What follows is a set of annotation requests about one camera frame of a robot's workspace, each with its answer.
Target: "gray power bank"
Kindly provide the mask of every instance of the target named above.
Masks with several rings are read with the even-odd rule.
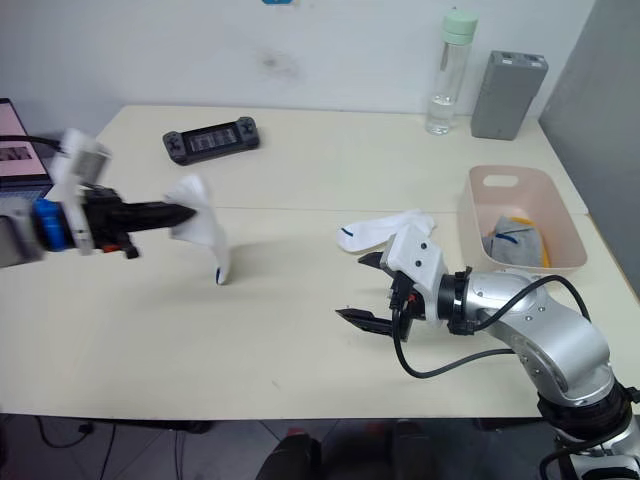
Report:
[[[513,140],[547,74],[542,55],[494,50],[471,117],[471,135]]]

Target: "clear plastic bottle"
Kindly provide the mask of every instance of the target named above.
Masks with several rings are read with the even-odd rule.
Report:
[[[449,132],[477,24],[478,17],[462,10],[452,10],[444,17],[444,46],[427,104],[426,129],[429,133],[444,135]]]

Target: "mint green bottle cap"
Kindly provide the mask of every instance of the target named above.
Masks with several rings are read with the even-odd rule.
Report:
[[[442,22],[442,39],[454,45],[467,45],[473,40],[478,16],[464,10],[451,10]]]

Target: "laptop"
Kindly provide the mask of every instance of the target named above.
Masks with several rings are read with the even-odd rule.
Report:
[[[11,101],[0,98],[0,135],[26,135]],[[53,186],[31,142],[0,142],[0,203],[20,196],[30,201],[44,197]]]

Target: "laptop screen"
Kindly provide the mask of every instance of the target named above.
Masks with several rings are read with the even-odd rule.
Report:
[[[0,99],[0,135],[26,135],[13,105],[6,98]],[[46,175],[46,173],[31,143],[0,142],[0,181],[2,177]]]

